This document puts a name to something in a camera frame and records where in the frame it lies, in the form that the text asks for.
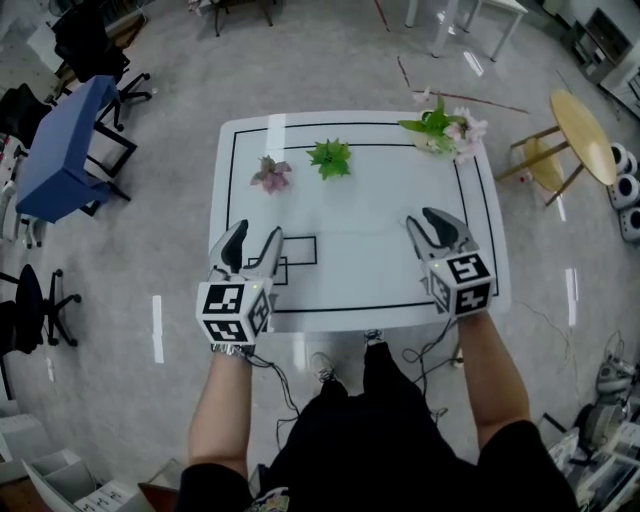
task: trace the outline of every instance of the blue table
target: blue table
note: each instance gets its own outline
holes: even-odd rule
[[[95,76],[44,117],[18,175],[18,213],[53,223],[78,209],[93,216],[111,193],[130,200],[113,183],[84,169],[88,158],[115,177],[137,148],[95,120],[97,113],[117,98],[113,77]],[[94,129],[126,148],[111,168],[88,154]]]

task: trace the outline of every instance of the sneaker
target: sneaker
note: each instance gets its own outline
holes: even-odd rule
[[[316,352],[311,356],[311,369],[316,379],[322,384],[328,380],[338,380],[333,362],[327,354]]]
[[[384,343],[384,331],[380,329],[371,329],[369,331],[364,331],[364,342],[365,345],[371,346],[376,345],[377,343]]]

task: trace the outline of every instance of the artificial flower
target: artificial flower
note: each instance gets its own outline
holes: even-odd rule
[[[287,162],[276,163],[269,155],[260,159],[260,171],[251,178],[251,185],[262,184],[262,188],[273,194],[284,190],[289,185],[285,173],[291,172],[291,166]]]

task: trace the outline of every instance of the black and white marker cube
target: black and white marker cube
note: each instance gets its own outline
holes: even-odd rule
[[[480,250],[427,263],[429,291],[439,309],[458,318],[490,306],[496,278],[486,261]]]
[[[211,343],[253,345],[272,307],[271,279],[200,283],[196,319]]]

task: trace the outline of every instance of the round wooden table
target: round wooden table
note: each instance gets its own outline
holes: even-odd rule
[[[546,145],[544,143],[536,143],[535,145],[530,143],[529,147],[526,148],[528,151],[525,151],[526,160],[496,176],[496,180],[503,180],[525,167],[530,167],[536,181],[543,186],[545,186],[543,182],[547,185],[549,184],[550,173],[553,173],[554,177],[551,181],[554,186],[545,186],[545,188],[556,188],[559,164],[554,155],[567,147],[571,147],[578,160],[580,160],[580,165],[562,183],[562,186],[555,191],[553,197],[547,201],[547,206],[555,201],[574,182],[583,169],[589,171],[603,185],[613,185],[617,173],[613,153],[611,152],[611,143],[589,109],[567,91],[557,90],[551,94],[551,111],[556,123],[558,123],[556,126],[518,141],[512,144],[511,148],[521,146],[530,139],[539,139],[557,131],[562,131],[565,141],[550,149],[545,149]]]

